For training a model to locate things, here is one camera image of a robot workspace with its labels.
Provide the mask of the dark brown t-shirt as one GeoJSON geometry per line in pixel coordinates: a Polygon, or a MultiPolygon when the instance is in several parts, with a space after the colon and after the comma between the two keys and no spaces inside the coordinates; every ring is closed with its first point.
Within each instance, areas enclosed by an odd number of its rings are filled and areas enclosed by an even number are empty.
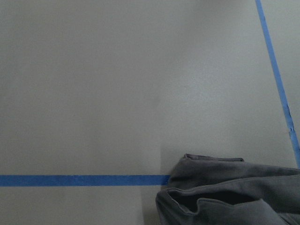
{"type": "Polygon", "coordinates": [[[156,206],[163,225],[297,225],[300,171],[186,154],[156,206]]]}

